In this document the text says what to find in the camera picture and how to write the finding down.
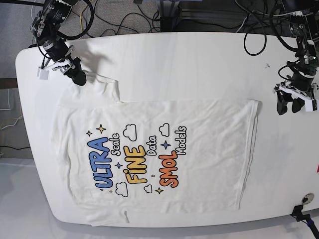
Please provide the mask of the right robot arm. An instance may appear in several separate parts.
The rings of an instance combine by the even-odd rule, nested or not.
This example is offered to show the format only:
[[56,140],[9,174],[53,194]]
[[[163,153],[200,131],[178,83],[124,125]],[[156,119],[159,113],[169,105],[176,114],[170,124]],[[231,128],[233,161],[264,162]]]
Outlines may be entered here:
[[70,15],[76,0],[46,0],[42,10],[35,17],[31,31],[36,44],[43,54],[37,76],[47,80],[50,71],[59,70],[78,86],[84,86],[86,75],[82,71],[81,60],[72,57],[74,46],[67,46],[68,36],[59,32],[61,23]]

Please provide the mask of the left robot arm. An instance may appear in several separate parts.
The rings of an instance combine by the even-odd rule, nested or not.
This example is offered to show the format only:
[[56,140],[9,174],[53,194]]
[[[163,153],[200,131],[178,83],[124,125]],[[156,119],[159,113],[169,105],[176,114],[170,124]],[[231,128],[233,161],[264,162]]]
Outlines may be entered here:
[[[290,46],[281,37],[273,23],[275,12],[282,10],[288,17],[289,30],[296,38],[296,47]],[[289,103],[293,113],[301,109],[307,112],[319,109],[319,84],[315,81],[319,70],[318,11],[319,3],[315,0],[283,0],[270,11],[269,23],[274,35],[296,57],[294,62],[288,61],[278,70],[283,81],[276,84],[273,92],[277,94],[279,115],[287,112]]]

